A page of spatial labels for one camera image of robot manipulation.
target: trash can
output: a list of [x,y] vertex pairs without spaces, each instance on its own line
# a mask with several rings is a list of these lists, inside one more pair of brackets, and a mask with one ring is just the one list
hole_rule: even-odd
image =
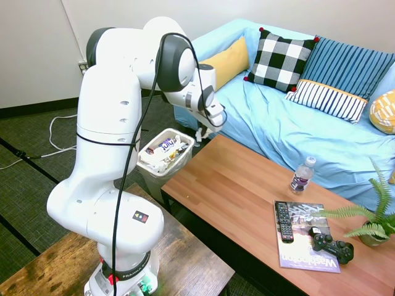
[[[163,173],[158,173],[149,168],[144,162],[141,161],[141,154],[146,153],[148,148],[154,150],[160,143],[168,138],[174,138],[176,135],[180,136],[181,142],[188,143],[188,148],[174,161],[172,166],[165,170]],[[186,134],[183,134],[175,129],[167,128],[158,134],[151,142],[149,142],[138,154],[137,167],[142,174],[151,196],[157,201],[163,203],[161,187],[170,180],[176,172],[178,172],[188,161],[192,159],[192,148],[195,140]]]

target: white wall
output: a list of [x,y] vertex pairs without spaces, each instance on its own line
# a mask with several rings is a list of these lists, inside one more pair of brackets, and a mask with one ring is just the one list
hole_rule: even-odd
[[0,108],[78,97],[79,60],[60,0],[0,1]]
[[191,38],[235,18],[395,52],[394,0],[64,0],[81,42],[100,27],[142,28],[175,19]]
[[[102,27],[175,19],[191,38],[235,18],[395,52],[394,0],[63,0],[85,50]],[[0,108],[76,97],[78,46],[60,0],[0,4]]]

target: green carpet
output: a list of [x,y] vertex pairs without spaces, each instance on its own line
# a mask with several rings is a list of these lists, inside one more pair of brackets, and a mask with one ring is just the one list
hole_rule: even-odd
[[[143,108],[148,100],[143,100]],[[49,143],[49,124],[56,116],[76,114],[77,109],[41,113],[32,116],[0,120],[0,136],[27,155],[44,155],[55,152]],[[52,127],[52,141],[59,147],[70,147],[76,143],[77,119],[58,119]],[[182,133],[194,135],[194,131],[179,125],[173,116],[173,107],[165,104],[160,97],[152,100],[147,117],[143,122],[140,147],[145,146],[159,134],[163,127],[175,128]],[[193,149],[196,154],[204,147]],[[0,168],[6,167],[17,157],[0,146]],[[71,150],[48,158],[34,160],[58,180],[68,178],[75,162],[75,151]],[[128,175],[125,188],[138,183],[149,192],[143,177],[137,169]],[[40,252],[57,242],[68,231],[52,220],[46,212],[46,201],[55,184],[30,167],[25,162],[0,170],[0,213]],[[178,209],[175,217],[182,223],[187,217],[184,209]],[[11,233],[0,225],[0,282],[5,281],[20,268],[34,259]],[[232,295],[260,296],[252,285],[241,276],[235,275],[230,282]]]

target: bottle cap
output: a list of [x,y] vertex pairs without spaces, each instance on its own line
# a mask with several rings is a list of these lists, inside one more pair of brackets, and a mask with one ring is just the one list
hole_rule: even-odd
[[308,165],[309,167],[312,167],[313,165],[315,165],[315,158],[313,156],[308,156],[306,158],[306,165]]

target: wooden table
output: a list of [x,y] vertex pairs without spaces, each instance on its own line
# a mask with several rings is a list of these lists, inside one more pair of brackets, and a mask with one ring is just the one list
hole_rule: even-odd
[[309,295],[393,296],[394,238],[371,249],[358,238],[343,237],[364,222],[361,217],[328,220],[334,239],[351,242],[355,248],[354,259],[341,266],[341,274],[280,268],[274,200],[319,202],[326,209],[353,204],[314,183],[303,195],[294,195],[289,190],[292,175],[248,148],[216,136],[162,190]]
[[[127,190],[158,205],[136,184]],[[217,296],[234,271],[165,210],[156,245],[159,288],[153,295]],[[83,295],[99,264],[96,243],[71,232],[0,285],[0,295]]]

